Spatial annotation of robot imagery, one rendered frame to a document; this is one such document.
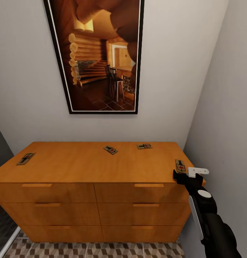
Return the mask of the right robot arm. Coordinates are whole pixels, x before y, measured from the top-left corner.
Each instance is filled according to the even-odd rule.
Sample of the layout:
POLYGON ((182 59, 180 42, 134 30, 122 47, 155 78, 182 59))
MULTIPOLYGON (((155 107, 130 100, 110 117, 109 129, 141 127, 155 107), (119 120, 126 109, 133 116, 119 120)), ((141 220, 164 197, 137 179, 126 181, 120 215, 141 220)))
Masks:
POLYGON ((232 229, 217 214, 213 196, 203 187, 203 177, 209 174, 204 168, 187 168, 188 173, 177 173, 173 178, 177 184, 185 185, 188 190, 189 205, 200 237, 205 245, 206 258, 242 258, 237 250, 237 241, 232 229))

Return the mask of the mousetrap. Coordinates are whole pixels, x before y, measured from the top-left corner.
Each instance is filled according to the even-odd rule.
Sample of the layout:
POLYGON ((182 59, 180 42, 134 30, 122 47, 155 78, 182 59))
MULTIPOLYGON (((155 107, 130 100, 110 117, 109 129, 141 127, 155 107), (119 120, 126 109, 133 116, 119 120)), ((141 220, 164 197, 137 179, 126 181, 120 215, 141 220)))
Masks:
POLYGON ((183 160, 175 159, 176 170, 178 173, 186 174, 185 163, 183 160))
POLYGON ((141 144, 141 145, 137 145, 138 149, 151 149, 153 148, 151 146, 151 144, 141 144))
POLYGON ((21 160, 20 162, 17 163, 18 165, 26 165, 26 163, 35 155, 35 153, 29 153, 26 154, 21 160))
POLYGON ((112 147, 110 147, 110 146, 108 146, 108 145, 107 145, 106 147, 104 147, 104 149, 105 149, 106 151, 108 151, 109 153, 112 153, 113 155, 118 152, 115 148, 112 148, 112 147))

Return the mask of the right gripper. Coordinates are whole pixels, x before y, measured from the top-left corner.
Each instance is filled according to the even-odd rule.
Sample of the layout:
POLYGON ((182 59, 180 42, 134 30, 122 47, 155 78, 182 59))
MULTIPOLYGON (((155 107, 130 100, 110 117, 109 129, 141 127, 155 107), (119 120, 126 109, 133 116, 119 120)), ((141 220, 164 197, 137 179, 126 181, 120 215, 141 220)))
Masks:
POLYGON ((200 176, 198 173, 195 174, 196 178, 188 177, 187 174, 177 173, 173 170, 173 178, 177 180, 177 184, 185 185, 186 189, 190 183, 198 183, 202 186, 203 177, 200 176))

